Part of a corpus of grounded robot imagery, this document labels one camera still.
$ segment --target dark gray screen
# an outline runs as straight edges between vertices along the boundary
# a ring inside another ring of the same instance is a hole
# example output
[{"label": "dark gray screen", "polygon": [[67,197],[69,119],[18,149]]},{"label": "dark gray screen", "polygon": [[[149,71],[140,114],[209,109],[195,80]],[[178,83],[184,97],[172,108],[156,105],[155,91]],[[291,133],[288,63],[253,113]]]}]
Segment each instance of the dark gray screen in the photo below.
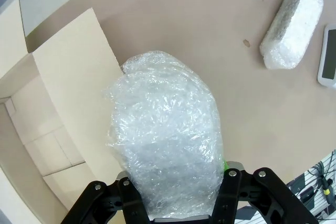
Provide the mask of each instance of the dark gray screen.
[{"label": "dark gray screen", "polygon": [[322,77],[333,80],[336,70],[336,30],[328,31],[327,50],[325,56]]}]

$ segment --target silver bolt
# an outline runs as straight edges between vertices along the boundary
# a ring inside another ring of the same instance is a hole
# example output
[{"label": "silver bolt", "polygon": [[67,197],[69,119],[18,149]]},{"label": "silver bolt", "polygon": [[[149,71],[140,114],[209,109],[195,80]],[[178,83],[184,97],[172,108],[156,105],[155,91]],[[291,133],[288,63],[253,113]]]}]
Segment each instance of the silver bolt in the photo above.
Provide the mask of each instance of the silver bolt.
[{"label": "silver bolt", "polygon": [[229,175],[230,175],[231,177],[234,177],[234,176],[237,175],[237,172],[236,172],[235,170],[231,170],[231,171],[229,172]]},{"label": "silver bolt", "polygon": [[259,177],[265,177],[266,173],[262,170],[261,172],[259,172]]}]

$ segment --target clear plastic wrap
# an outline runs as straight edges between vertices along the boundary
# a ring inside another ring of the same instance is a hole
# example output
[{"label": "clear plastic wrap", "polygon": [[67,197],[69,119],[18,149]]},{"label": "clear plastic wrap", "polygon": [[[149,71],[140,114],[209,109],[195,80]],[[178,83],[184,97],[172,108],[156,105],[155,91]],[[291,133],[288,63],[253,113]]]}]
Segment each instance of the clear plastic wrap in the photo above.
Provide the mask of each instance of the clear plastic wrap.
[{"label": "clear plastic wrap", "polygon": [[212,214],[223,179],[219,114],[206,84],[161,51],[130,58],[108,91],[121,165],[151,219]]},{"label": "clear plastic wrap", "polygon": [[268,69],[295,68],[320,19],[323,0],[283,0],[260,52]]}]

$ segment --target bubble wrapped package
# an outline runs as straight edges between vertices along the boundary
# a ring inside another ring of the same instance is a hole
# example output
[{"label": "bubble wrapped package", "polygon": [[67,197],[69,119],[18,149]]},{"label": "bubble wrapped package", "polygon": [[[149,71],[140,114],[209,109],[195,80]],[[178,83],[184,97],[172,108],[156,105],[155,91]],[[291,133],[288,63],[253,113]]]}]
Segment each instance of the bubble wrapped package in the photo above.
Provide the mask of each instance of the bubble wrapped package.
[{"label": "bubble wrapped package", "polygon": [[215,99],[173,56],[130,58],[108,91],[115,103],[109,144],[153,218],[212,214],[223,179]]},{"label": "bubble wrapped package", "polygon": [[322,9],[323,0],[283,0],[260,45],[268,69],[292,69],[299,64]]}]

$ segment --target table surface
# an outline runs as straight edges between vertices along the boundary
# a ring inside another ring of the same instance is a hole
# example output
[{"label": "table surface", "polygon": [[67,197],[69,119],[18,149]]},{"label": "table surface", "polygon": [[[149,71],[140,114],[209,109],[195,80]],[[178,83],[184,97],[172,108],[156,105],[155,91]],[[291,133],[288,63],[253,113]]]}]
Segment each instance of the table surface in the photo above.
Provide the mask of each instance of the table surface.
[{"label": "table surface", "polygon": [[120,64],[162,50],[207,83],[221,115],[226,160],[243,163],[248,172],[270,167],[289,182],[336,147],[336,90],[317,82],[323,30],[336,23],[336,0],[324,0],[299,66],[267,70],[259,44],[281,2],[70,0],[26,40],[33,51],[93,7]]}]

